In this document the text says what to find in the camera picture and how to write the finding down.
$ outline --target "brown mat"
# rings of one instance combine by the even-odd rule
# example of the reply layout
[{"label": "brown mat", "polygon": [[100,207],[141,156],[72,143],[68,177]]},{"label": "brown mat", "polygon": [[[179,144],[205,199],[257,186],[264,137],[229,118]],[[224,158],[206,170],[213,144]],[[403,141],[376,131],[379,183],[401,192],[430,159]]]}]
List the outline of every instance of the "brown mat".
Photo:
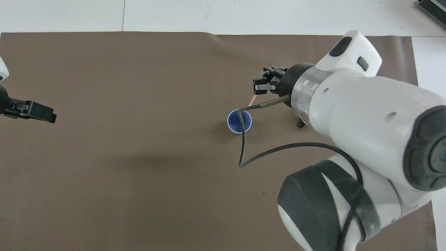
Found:
[{"label": "brown mat", "polygon": [[[4,33],[10,97],[56,124],[0,117],[0,250],[301,250],[282,225],[284,178],[334,153],[278,152],[237,167],[226,117],[262,67],[317,62],[336,36]],[[378,75],[417,82],[410,38],[371,37]],[[273,98],[260,96],[257,102]],[[330,143],[291,109],[252,111],[246,157]],[[436,250],[431,205],[358,250]]]}]

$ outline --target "silver band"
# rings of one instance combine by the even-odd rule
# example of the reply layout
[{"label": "silver band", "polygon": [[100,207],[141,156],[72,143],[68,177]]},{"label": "silver band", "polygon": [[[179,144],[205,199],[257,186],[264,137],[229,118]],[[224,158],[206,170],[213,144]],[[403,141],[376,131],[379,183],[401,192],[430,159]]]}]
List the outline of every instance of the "silver band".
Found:
[{"label": "silver band", "polygon": [[291,92],[291,108],[293,108],[294,114],[308,126],[311,126],[308,115],[311,98],[322,81],[331,74],[332,72],[311,67],[302,73],[294,85],[293,91]]}]

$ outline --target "cable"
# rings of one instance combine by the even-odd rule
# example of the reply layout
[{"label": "cable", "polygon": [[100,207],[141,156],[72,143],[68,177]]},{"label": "cable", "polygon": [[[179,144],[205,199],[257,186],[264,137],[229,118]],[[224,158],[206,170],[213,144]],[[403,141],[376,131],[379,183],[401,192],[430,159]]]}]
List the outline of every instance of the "cable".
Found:
[{"label": "cable", "polygon": [[[355,171],[356,179],[357,179],[358,183],[363,185],[363,178],[362,178],[361,170],[359,169],[358,164],[355,162],[355,160],[352,157],[350,157],[350,155],[348,155],[343,150],[341,150],[341,149],[339,149],[337,147],[328,145],[328,144],[324,144],[324,143],[301,142],[301,143],[293,143],[293,144],[283,145],[283,146],[279,146],[279,147],[270,149],[270,150],[265,151],[263,153],[257,154],[256,156],[254,156],[254,157],[250,158],[249,160],[247,160],[245,163],[242,163],[243,162],[244,152],[245,152],[245,124],[244,124],[244,121],[243,121],[243,118],[242,118],[242,112],[243,111],[247,111],[247,110],[259,109],[259,108],[264,108],[264,107],[268,107],[268,106],[271,106],[271,105],[275,105],[275,104],[283,102],[281,100],[284,100],[284,101],[288,100],[289,97],[288,97],[288,99],[286,99],[286,100],[285,99],[286,99],[285,97],[281,97],[281,98],[278,98],[278,99],[275,99],[275,100],[264,102],[264,103],[259,104],[259,105],[252,105],[252,106],[244,107],[244,108],[241,108],[241,109],[239,109],[237,111],[237,115],[238,115],[238,117],[240,119],[240,123],[242,125],[242,151],[241,151],[241,154],[240,154],[239,168],[243,168],[243,167],[245,167],[246,165],[248,165],[249,163],[253,162],[256,159],[259,159],[261,157],[264,157],[264,156],[266,156],[268,154],[271,154],[271,153],[274,153],[274,152],[277,152],[277,151],[280,151],[280,150],[289,149],[289,148],[293,148],[293,147],[314,146],[314,147],[320,147],[320,148],[326,148],[326,149],[332,150],[332,151],[340,154],[342,157],[344,157],[350,163],[350,165],[352,166],[353,170]],[[350,209],[350,211],[348,212],[347,218],[345,220],[344,226],[342,228],[341,235],[339,236],[338,251],[342,250],[342,248],[343,248],[343,246],[345,244],[345,239],[347,237],[348,228],[350,227],[350,224],[351,224],[351,221],[353,219],[353,216],[354,216],[354,211],[353,211],[353,209]]]}]

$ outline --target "black cable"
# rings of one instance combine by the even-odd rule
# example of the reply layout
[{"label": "black cable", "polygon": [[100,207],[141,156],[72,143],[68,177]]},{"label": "black cable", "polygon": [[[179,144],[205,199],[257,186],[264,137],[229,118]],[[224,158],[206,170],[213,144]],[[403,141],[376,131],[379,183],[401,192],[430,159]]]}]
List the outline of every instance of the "black cable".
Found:
[{"label": "black cable", "polygon": [[[240,154],[240,160],[239,160],[239,168],[243,168],[246,165],[248,165],[249,163],[253,162],[256,159],[259,159],[261,157],[264,157],[268,154],[280,151],[280,150],[284,150],[284,149],[288,149],[288,148],[293,148],[293,147],[302,147],[302,146],[314,146],[314,147],[320,147],[320,148],[326,148],[329,150],[332,150],[338,154],[340,154],[342,157],[344,157],[352,166],[353,170],[355,171],[356,174],[356,179],[358,181],[359,184],[363,185],[363,178],[362,178],[362,174],[361,174],[361,170],[358,167],[358,164],[356,164],[355,160],[350,157],[350,155],[348,155],[346,152],[344,152],[343,150],[328,145],[328,144],[324,144],[324,143],[318,143],[318,142],[301,142],[301,143],[293,143],[293,144],[288,144],[288,145],[283,145],[283,146],[279,146],[273,149],[270,149],[268,151],[265,151],[263,153],[257,154],[256,156],[250,158],[249,160],[247,160],[245,163],[242,163],[243,161],[243,156],[244,156],[244,152],[245,152],[245,124],[242,118],[242,112],[243,111],[247,111],[247,110],[252,110],[252,109],[258,109],[261,108],[260,105],[253,105],[253,106],[248,106],[245,108],[241,108],[237,111],[237,115],[240,119],[240,123],[242,125],[242,151]],[[354,216],[354,211],[353,209],[350,208],[350,211],[348,212],[347,218],[345,220],[344,226],[342,228],[341,231],[341,235],[339,237],[339,242],[338,242],[338,250],[342,250],[344,244],[345,244],[345,239],[347,237],[347,232],[348,232],[348,228],[350,227],[351,221],[353,219]]]}]

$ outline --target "blue cup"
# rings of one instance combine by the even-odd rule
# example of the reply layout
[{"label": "blue cup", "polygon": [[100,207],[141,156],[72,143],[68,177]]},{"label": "blue cup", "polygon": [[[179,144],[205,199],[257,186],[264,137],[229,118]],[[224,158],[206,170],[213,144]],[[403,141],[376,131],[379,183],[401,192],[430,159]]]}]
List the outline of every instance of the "blue cup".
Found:
[{"label": "blue cup", "polygon": [[[229,130],[235,134],[242,133],[242,124],[240,122],[239,116],[237,115],[238,109],[233,110],[227,117],[227,126]],[[242,111],[242,119],[245,125],[245,132],[251,128],[252,118],[251,115],[247,111]]]}]

